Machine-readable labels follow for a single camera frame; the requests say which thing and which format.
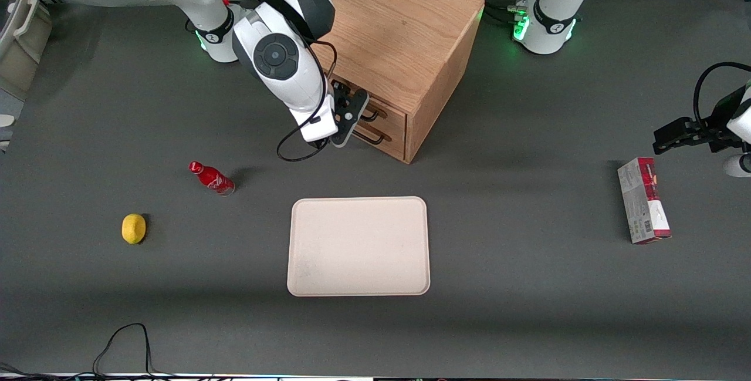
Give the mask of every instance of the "box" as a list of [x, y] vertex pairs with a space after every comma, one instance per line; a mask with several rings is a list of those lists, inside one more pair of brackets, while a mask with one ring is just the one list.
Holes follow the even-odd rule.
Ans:
[[651, 244], [672, 237], [657, 193], [654, 158], [637, 158], [618, 170], [620, 190], [633, 244]]
[[[356, 136], [409, 164], [464, 76], [485, 0], [331, 0], [332, 79], [371, 94]], [[333, 53], [313, 45], [323, 68]]]

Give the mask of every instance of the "lemon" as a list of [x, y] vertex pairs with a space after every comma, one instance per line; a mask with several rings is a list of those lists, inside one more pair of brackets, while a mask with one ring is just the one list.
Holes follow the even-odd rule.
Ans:
[[143, 216], [131, 214], [123, 220], [123, 239], [129, 244], [139, 244], [146, 236], [146, 221]]

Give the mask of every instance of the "black metal handle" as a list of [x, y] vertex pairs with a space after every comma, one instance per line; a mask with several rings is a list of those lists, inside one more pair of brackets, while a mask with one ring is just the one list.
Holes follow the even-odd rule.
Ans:
[[360, 121], [372, 123], [374, 122], [379, 116], [381, 116], [380, 111], [373, 111], [373, 115], [370, 117], [360, 116]]
[[370, 143], [373, 146], [380, 145], [386, 139], [386, 135], [385, 134], [382, 134], [381, 137], [378, 138], [378, 140], [373, 140], [373, 139], [365, 136], [364, 134], [360, 134], [356, 130], [354, 132], [352, 132], [352, 134], [355, 135], [355, 136], [357, 136], [357, 137], [359, 137], [359, 138], [361, 138], [362, 140], [365, 140], [367, 143]]

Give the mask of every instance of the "coca-cola bottle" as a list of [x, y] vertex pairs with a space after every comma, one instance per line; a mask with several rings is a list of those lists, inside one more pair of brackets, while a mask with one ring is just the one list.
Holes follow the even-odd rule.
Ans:
[[198, 161], [190, 162], [190, 170], [198, 176], [201, 183], [214, 190], [221, 196], [229, 196], [234, 192], [234, 183], [214, 167], [204, 167]]

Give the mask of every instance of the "wooden box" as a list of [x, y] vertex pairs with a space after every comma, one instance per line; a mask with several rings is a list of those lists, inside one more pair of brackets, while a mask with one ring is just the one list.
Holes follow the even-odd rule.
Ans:
[[[332, 79], [371, 94], [359, 137], [410, 163], [464, 75], [485, 0], [332, 0]], [[333, 53], [314, 45], [323, 68]]]

